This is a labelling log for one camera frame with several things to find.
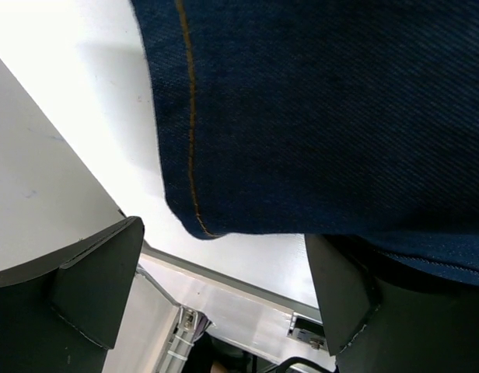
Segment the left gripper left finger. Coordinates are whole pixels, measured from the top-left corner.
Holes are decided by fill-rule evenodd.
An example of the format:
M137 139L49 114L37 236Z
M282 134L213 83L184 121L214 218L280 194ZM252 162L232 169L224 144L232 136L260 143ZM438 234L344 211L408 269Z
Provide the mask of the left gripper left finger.
M0 271L0 372L101 372L114 349L144 224L128 217Z

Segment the dark blue denim trousers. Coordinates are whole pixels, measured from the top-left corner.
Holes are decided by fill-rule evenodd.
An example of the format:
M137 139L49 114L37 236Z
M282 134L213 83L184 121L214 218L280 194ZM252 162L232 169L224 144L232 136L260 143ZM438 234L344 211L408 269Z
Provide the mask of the dark blue denim trousers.
M191 235L335 235L479 286L479 1L132 7Z

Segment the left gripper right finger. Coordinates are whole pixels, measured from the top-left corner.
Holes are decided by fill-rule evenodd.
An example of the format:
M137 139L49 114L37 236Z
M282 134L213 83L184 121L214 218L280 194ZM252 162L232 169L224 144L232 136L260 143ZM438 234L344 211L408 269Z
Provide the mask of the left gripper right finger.
M305 237L329 353L341 372L479 372L479 287L339 236Z

